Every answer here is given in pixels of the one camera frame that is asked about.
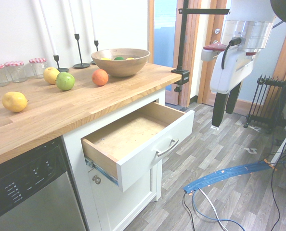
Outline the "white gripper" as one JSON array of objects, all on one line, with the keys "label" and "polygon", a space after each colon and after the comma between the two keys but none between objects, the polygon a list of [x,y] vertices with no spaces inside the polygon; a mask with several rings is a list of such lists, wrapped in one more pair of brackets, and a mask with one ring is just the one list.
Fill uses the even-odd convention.
[{"label": "white gripper", "polygon": [[216,92],[213,107],[212,125],[219,127],[226,113],[232,114],[237,103],[242,81],[250,75],[254,66],[254,56],[247,56],[237,48],[221,52],[214,66],[210,89]]}]

